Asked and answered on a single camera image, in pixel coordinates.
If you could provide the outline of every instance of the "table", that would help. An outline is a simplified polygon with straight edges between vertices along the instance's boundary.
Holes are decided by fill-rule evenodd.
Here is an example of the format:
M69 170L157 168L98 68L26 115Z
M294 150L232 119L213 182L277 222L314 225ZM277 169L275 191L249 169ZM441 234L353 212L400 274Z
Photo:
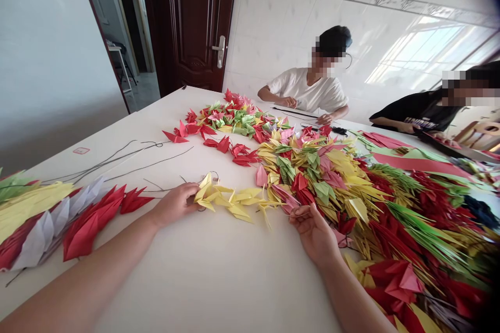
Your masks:
M223 95L193 87L177 90L27 173L44 180L55 178L91 167L133 139L137 141L118 155L143 148L139 142L164 142L162 130L171 132L180 119L184 121L190 108L198 112L217 100L223 102ZM275 106L256 104L264 111ZM284 117L276 110L271 113ZM300 122L313 123L312 119L289 119L298 129ZM373 130L349 121L337 122L346 129ZM409 135L384 129L377 129L377 132L431 149ZM254 140L237 134L229 136L251 149L257 148ZM208 171L216 171L225 187L254 187L256 168L232 163L231 156L204 146L200 136L188 139L188 143L168 143L141 151L125 162L116 161L87 176L77 186L84 186L103 173L114 177L194 147L182 156L106 182L105 186L126 183L127 190L151 186L144 180L146 178L163 188L170 188L183 182L180 175L187 181L199 181ZM90 151L83 155L73 153L78 147ZM150 195L161 197L163 194ZM492 208L500 207L495 197L489 198L494 199L488 201ZM98 235L95 245L101 246L113 238L150 210L155 202L131 214L117 216ZM216 213L209 210L194 213L158 233L144 259L98 322L96 332L341 332L321 279L287 217L279 210L269 211L273 228L270 232L259 213L248 211L254 225L237 220L225 209L218 208ZM3 285L14 274L1 274L0 318L76 262L63 263L60 247L45 264L24 271L8 288Z
M120 89L123 91L124 94L130 93L132 95L132 99L134 100L134 104L135 104L134 91L132 91L132 85L130 84L129 75L127 74L127 70L125 69L125 63L123 62L123 56L121 54L121 47L108 45L108 51L118 52L118 56L120 57L121 70L123 71L123 74L125 75L125 79L127 80L127 84L129 85L129 88L123 89L121 87L121 82L120 82Z

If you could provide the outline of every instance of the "person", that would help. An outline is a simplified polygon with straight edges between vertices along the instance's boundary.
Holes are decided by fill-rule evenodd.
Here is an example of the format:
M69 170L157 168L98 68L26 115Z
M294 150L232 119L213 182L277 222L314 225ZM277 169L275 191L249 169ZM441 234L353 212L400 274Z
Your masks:
M92 331L156 233L200 208L191 203L198 190L195 183L171 190L151 211L14 310L0 322L0 331ZM316 206L294 209L289 220L324 281L344 331L397 332L344 263L335 235Z
M405 96L374 113L369 120L372 126L381 129L408 134L425 131L457 147L444 131L464 106L471 105L471 98L498 96L495 85L499 70L500 61L472 67L463 74L463 79L443 80L443 86L434 91Z
M339 80L329 78L328 69L345 56L352 42L351 32L345 26L326 30L312 49L311 66L283 72L262 87L257 95L263 101L307 112L321 108L328 113L318 118L318 124L330 125L344 117L349 107Z

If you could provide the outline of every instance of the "black t-shirt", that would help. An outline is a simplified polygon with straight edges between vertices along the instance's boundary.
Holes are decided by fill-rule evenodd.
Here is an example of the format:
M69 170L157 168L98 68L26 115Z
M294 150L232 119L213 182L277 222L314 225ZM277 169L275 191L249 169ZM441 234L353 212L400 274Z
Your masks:
M394 121L420 125L421 131L444 131L462 107L438 106L438 101L439 99L436 99L433 92L411 94L390 103L381 111L373 114L370 120L385 117ZM397 131L397 128L392 126L375 124L372 126Z

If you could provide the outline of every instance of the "floor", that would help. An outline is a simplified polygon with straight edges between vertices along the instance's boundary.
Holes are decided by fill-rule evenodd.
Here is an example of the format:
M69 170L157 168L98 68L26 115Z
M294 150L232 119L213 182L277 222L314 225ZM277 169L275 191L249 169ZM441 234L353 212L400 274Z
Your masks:
M160 99L156 72L141 73L135 79L137 80L137 86L133 81L131 83L132 92L134 93L133 97L130 92L125 93L125 99L129 105L130 113L140 111L149 104Z

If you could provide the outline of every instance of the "wooden door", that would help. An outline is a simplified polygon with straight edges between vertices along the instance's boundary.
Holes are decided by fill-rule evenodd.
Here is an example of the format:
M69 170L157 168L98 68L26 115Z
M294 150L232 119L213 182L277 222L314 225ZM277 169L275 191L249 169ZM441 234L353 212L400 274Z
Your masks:
M222 91L234 0L146 0L162 96L189 85ZM221 63L219 46L226 39Z

